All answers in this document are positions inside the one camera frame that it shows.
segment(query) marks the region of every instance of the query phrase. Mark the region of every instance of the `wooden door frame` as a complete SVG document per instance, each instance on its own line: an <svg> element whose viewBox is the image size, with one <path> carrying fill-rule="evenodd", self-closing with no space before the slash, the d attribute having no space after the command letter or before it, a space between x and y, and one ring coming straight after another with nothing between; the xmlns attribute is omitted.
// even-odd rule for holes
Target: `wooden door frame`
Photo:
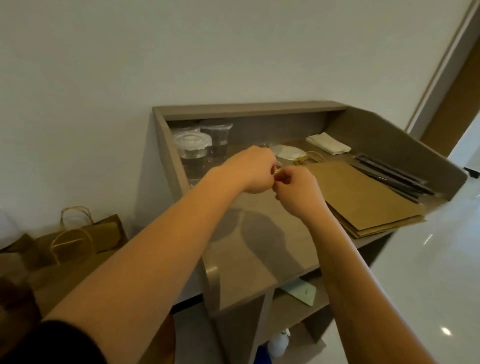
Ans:
<svg viewBox="0 0 480 364"><path fill-rule="evenodd" d="M472 0L405 131L420 139L480 36L480 0Z"/></svg>

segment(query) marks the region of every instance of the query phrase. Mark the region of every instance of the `forearm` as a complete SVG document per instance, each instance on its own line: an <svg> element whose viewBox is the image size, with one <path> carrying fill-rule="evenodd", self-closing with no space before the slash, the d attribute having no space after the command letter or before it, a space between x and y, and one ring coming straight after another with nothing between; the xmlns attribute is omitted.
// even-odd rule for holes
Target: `forearm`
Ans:
<svg viewBox="0 0 480 364"><path fill-rule="evenodd" d="M75 288L47 319L83 329L110 363L138 361L241 189L212 169Z"/></svg>
<svg viewBox="0 0 480 364"><path fill-rule="evenodd" d="M351 363L433 363L328 211L305 221Z"/></svg>

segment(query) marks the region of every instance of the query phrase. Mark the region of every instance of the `person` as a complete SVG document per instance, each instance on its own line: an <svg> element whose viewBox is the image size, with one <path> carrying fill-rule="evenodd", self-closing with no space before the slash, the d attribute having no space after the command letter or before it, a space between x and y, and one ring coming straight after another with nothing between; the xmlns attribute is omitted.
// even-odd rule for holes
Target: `person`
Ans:
<svg viewBox="0 0 480 364"><path fill-rule="evenodd" d="M209 170L71 291L5 362L137 362L233 200L273 188L312 235L349 363L434 363L331 214L313 175L296 166L274 173L275 165L269 149L253 146Z"/></svg>

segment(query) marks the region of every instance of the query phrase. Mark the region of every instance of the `stack of brown paper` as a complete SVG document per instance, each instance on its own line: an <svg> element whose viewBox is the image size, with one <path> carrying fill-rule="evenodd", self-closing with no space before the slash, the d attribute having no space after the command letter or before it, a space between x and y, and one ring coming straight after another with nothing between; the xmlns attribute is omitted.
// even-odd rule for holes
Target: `stack of brown paper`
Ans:
<svg viewBox="0 0 480 364"><path fill-rule="evenodd" d="M422 222L425 207L397 195L346 162L306 166L344 229L355 238Z"/></svg>

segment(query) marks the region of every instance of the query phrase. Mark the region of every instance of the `hand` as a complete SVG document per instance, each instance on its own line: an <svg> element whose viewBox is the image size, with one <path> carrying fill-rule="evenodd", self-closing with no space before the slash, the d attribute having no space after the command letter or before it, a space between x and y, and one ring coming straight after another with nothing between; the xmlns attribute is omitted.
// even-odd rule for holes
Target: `hand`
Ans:
<svg viewBox="0 0 480 364"><path fill-rule="evenodd" d="M273 190L285 210L304 222L319 213L330 214L316 178L305 167L288 166L279 170Z"/></svg>
<svg viewBox="0 0 480 364"><path fill-rule="evenodd" d="M275 165L270 149L251 146L227 159L221 169L241 183L242 191L259 194L272 188Z"/></svg>

